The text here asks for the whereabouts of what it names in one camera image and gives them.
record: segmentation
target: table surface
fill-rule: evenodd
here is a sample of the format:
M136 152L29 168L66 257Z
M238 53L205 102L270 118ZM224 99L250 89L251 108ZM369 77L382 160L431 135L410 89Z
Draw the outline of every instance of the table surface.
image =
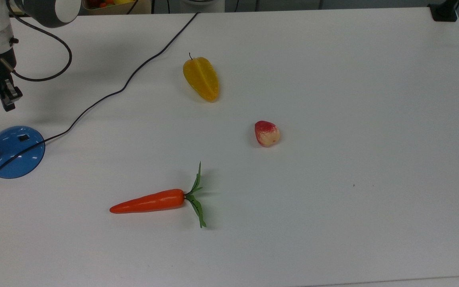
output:
M74 54L0 106L0 131L64 131L120 89L192 17L84 16L53 32ZM17 71L64 48L12 22ZM204 102L182 65L209 59ZM274 122L278 145L253 125ZM189 189L202 162L207 228L190 206L111 214ZM0 286L329 285L459 276L459 21L428 8L200 14L122 94L0 179Z

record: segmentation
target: cable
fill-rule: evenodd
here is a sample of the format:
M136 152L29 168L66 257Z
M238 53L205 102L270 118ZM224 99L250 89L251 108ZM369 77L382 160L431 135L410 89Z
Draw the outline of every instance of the cable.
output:
M15 76L21 78L22 80L26 80L26 81L30 81L30 82L44 82L44 81L48 81L48 80L51 80L51 79L54 79L56 78L57 76L60 76L62 73L65 73L65 71L67 71L67 69L70 67L71 63L72 63L72 51L69 47L69 45L67 45L67 43L65 43L63 40L61 40L58 36L56 35L53 35L43 29L40 29L34 25L31 25L29 24L28 22L22 20L19 16L17 16L17 14L15 14L15 12L13 12L11 6L10 6L10 0L6 0L6 5L7 5L7 8L8 8L8 11L10 12L10 14L18 21L18 22L21 22L22 24L32 28L32 29L35 29L37 31L40 31L42 33L44 33L45 35L49 36L49 37L52 37L54 38L55 40L58 40L58 42L62 43L65 48L67 49L67 51L69 52L69 62L66 64L66 66L61 70L59 71L57 74L53 75L53 76L50 76L50 77L47 77L47 78L43 78L43 79L32 79L32 78L28 78L28 77L24 77L24 76L21 76L19 73L17 73L15 70L11 71Z
M132 5L131 9L126 13L126 15L129 15L132 12L132 10L135 7L135 4L137 4L137 2L138 2L138 0L134 1L134 4Z
M46 142L49 142L50 140L54 140L55 138L59 138L60 136L63 136L65 135L66 133L68 133L69 131L71 131L71 129L75 126L75 124L77 124L77 122L80 120L80 118L82 118L82 116L84 116L85 113L87 113L89 110L91 110L93 107L95 107L96 105L98 105L100 102L102 102L103 100L105 100L106 98L109 98L110 96L114 96L116 94L119 94L121 92L123 92L127 86L129 85L130 81L132 80L132 78L135 76L135 74L137 74L137 72L139 72L139 70L144 67L144 65L146 65L148 62L150 62L151 60L155 59L156 57L160 56L162 53L164 53L164 51L166 51L166 49L178 38L178 36L180 36L180 34L182 34L182 32L187 28L187 26L194 20L194 18L196 18L196 16L198 15L199 13L196 13L188 22L187 24L185 24L185 26L173 37L173 39L171 39L171 41L157 54L155 54L154 56L152 56L151 58L149 58L148 60L146 60L144 63L142 63L137 69L135 69L135 71L131 74L131 76L129 77L129 79L126 81L124 87L122 89L120 89L119 91L116 91L114 93L110 93L108 94L107 96L104 96L103 98L101 98L100 100L97 100L93 105L89 106L87 109L85 109L74 121L73 123L71 124L71 126L64 132L62 133L59 133L57 134L56 136L51 136L50 138L47 138L45 140L42 140L41 142L37 142L36 144L28 147L27 149L24 149L23 151L17 153L15 156L13 156L12 158L10 158L9 160L5 161L1 166L0 166L0 170L5 167L6 165L8 165L9 163L11 163L14 159L18 158L20 155L22 155L23 153L31 150L31 149L34 149L35 147L38 147L39 145L42 145L42 144L45 144Z

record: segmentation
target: blue round base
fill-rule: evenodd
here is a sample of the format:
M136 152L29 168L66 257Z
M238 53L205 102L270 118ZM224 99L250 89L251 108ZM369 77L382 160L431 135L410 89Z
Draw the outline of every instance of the blue round base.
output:
M0 166L16 154L43 140L35 129L16 126L0 132ZM18 178L31 172L42 161L45 143L21 154L0 170L0 178Z

